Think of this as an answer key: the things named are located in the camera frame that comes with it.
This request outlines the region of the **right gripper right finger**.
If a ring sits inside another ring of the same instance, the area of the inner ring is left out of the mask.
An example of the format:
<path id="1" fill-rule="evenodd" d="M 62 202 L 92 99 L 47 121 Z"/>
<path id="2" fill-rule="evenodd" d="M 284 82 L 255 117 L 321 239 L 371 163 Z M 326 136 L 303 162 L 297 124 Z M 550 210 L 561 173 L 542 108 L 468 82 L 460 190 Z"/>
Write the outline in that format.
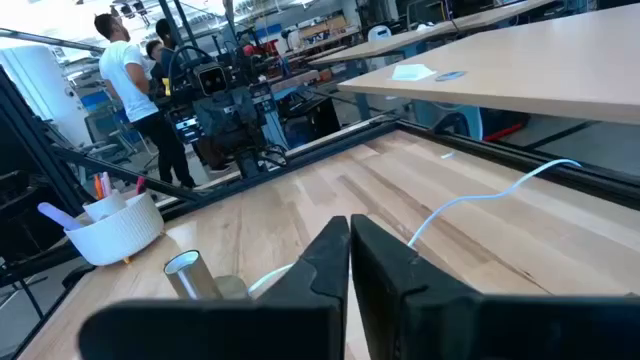
<path id="1" fill-rule="evenodd" d="M 372 360 L 640 360 L 640 297 L 483 294 L 365 215 L 351 262 Z"/>

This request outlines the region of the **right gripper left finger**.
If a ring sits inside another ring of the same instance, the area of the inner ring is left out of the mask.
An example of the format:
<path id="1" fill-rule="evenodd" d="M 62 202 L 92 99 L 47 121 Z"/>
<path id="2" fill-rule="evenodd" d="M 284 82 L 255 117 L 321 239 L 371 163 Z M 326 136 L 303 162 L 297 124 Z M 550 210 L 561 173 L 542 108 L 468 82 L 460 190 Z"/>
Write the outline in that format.
<path id="1" fill-rule="evenodd" d="M 131 300 L 88 317 L 82 360 L 341 360 L 350 231 L 332 217 L 255 300 Z"/>

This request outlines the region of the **metal lamp base socket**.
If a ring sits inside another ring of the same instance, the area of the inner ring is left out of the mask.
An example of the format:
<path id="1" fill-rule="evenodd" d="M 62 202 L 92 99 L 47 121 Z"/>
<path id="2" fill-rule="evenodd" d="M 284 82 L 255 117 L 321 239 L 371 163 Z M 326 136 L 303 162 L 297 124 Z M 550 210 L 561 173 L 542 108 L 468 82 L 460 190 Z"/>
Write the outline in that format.
<path id="1" fill-rule="evenodd" d="M 235 275 L 213 276 L 198 250 L 176 255 L 164 265 L 164 274 L 183 299 L 248 299 L 245 282 Z"/>

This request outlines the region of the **person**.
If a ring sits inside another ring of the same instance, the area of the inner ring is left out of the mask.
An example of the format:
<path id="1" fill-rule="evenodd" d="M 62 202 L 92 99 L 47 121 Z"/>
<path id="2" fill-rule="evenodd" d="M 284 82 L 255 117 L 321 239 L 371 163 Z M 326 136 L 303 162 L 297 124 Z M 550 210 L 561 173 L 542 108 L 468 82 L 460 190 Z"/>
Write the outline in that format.
<path id="1" fill-rule="evenodd" d="M 183 76 L 184 71 L 181 69 L 182 59 L 178 56 L 173 59 L 176 43 L 172 37 L 171 28 L 166 19 L 160 19 L 155 26 L 156 34 L 163 44 L 161 64 L 164 68 L 166 77 L 172 74 L 175 79 Z"/>
<path id="2" fill-rule="evenodd" d="M 94 19 L 96 30 L 109 41 L 99 60 L 99 71 L 111 95 L 123 104 L 132 126 L 148 137 L 158 150 L 158 171 L 163 182 L 174 179 L 192 189 L 185 150 L 172 126 L 149 98 L 147 64 L 138 47 L 130 42 L 128 30 L 114 16 L 105 13 Z"/>
<path id="3" fill-rule="evenodd" d="M 163 78 L 165 77 L 164 68 L 161 64 L 163 44 L 160 40 L 152 40 L 146 44 L 146 52 L 149 58 L 154 62 L 150 74 L 152 77 L 152 85 L 154 88 L 154 96 L 161 98 L 165 96 L 165 86 Z"/>

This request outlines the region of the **grey office chair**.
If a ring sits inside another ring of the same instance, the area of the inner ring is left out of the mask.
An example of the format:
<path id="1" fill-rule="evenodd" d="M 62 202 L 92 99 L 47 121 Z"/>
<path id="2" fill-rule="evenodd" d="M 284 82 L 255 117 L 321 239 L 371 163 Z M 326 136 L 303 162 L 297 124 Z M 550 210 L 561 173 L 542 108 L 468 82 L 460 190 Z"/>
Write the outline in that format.
<path id="1" fill-rule="evenodd" d="M 85 118 L 94 145 L 89 155 L 130 170 L 143 170 L 151 156 L 141 135 L 130 125 L 124 110 L 100 106 Z"/>

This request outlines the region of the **white paper cup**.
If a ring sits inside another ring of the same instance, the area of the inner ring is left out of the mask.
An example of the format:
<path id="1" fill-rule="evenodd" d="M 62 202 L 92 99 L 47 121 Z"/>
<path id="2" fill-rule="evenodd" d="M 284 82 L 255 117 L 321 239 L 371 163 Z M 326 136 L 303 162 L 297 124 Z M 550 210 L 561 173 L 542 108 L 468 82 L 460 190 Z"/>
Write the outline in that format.
<path id="1" fill-rule="evenodd" d="M 93 222 L 98 222 L 106 217 L 127 207 L 125 198 L 115 189 L 101 200 L 83 206 L 85 212 Z"/>

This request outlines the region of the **white ribbed bowl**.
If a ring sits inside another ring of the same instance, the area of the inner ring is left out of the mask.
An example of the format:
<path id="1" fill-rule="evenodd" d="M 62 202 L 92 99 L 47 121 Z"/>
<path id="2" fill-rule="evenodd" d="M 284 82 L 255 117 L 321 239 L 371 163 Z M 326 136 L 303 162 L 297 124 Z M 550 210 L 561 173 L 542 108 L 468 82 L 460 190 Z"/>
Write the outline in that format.
<path id="1" fill-rule="evenodd" d="M 158 208 L 148 193 L 142 193 L 115 214 L 65 234 L 87 262 L 105 266 L 135 255 L 163 230 Z"/>

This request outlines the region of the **long wooden workbench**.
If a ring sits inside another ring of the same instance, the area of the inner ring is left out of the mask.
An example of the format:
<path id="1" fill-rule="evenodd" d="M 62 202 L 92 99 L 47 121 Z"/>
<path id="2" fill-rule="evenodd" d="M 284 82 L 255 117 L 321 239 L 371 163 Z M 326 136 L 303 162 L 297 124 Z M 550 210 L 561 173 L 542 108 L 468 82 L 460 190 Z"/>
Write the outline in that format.
<path id="1" fill-rule="evenodd" d="M 419 42 L 435 39 L 440 35 L 455 33 L 456 30 L 459 30 L 460 32 L 469 32 L 492 26 L 500 21 L 516 17 L 519 14 L 549 4 L 553 1 L 555 0 L 525 0 L 510 3 L 502 7 L 457 18 L 453 21 L 441 22 L 437 25 L 427 27 L 426 30 L 409 31 L 393 35 L 391 37 L 386 37 L 382 40 L 362 43 L 354 47 L 341 50 L 335 54 L 310 61 L 309 64 L 317 66 L 383 56 Z"/>

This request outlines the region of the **white paper sheet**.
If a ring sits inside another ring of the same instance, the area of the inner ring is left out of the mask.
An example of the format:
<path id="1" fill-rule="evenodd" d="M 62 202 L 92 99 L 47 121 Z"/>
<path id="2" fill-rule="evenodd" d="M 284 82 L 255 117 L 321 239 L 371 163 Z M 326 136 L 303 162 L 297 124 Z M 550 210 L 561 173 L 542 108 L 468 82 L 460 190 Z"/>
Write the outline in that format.
<path id="1" fill-rule="evenodd" d="M 394 81 L 419 81 L 436 74 L 436 71 L 424 64 L 397 65 L 391 79 Z"/>

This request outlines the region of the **large white tank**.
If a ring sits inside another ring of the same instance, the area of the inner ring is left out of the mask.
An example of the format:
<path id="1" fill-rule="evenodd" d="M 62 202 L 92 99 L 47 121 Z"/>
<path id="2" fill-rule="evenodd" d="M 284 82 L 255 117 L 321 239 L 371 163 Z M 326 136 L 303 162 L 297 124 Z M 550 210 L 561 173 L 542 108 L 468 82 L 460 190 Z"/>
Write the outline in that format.
<path id="1" fill-rule="evenodd" d="M 0 64 L 36 115 L 52 120 L 76 146 L 93 143 L 85 123 L 88 112 L 47 47 L 0 49 Z"/>

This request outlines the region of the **red bar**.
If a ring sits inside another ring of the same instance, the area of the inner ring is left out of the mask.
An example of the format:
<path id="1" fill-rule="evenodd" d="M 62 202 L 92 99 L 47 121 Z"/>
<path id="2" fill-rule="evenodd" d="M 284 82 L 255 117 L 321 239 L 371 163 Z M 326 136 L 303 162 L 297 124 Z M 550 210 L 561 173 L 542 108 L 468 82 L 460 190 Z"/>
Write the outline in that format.
<path id="1" fill-rule="evenodd" d="M 495 133 L 484 135 L 483 140 L 486 142 L 495 142 L 503 139 L 506 136 L 513 135 L 514 133 L 524 129 L 526 127 L 526 123 L 517 123 L 511 127 L 499 130 Z"/>

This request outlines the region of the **light wooden table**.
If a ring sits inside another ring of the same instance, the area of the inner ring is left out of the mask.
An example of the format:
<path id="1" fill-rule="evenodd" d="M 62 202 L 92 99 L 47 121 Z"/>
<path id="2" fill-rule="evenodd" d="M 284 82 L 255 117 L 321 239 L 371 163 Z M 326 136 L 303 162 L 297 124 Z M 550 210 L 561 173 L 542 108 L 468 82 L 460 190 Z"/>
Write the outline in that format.
<path id="1" fill-rule="evenodd" d="M 338 88 L 640 125 L 640 3 L 477 33 L 401 64 L 436 74 L 394 81 L 387 66 Z M 436 81 L 453 71 L 466 74 Z"/>

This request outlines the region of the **black table frame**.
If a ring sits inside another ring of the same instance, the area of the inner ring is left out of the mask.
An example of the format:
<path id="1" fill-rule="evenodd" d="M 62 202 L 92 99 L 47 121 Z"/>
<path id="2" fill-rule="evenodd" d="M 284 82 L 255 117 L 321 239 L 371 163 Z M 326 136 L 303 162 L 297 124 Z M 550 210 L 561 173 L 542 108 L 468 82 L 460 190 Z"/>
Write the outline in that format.
<path id="1" fill-rule="evenodd" d="M 83 226 L 89 195 L 77 162 L 128 181 L 137 174 L 52 146 L 0 67 L 0 121 Z M 455 152 L 448 159 L 441 155 Z M 131 300 L 180 298 L 164 274 L 198 250 L 213 276 L 235 275 L 255 300 L 334 216 L 350 231 L 345 349 L 370 358 L 352 275 L 351 218 L 367 216 L 421 257 L 483 294 L 640 297 L 640 180 L 512 146 L 372 119 L 292 150 L 287 165 L 210 190 L 155 179 L 169 197 L 164 230 L 117 263 L 95 266 L 63 295 L 20 351 L 26 360 L 82 360 L 78 333 L 92 314 Z"/>

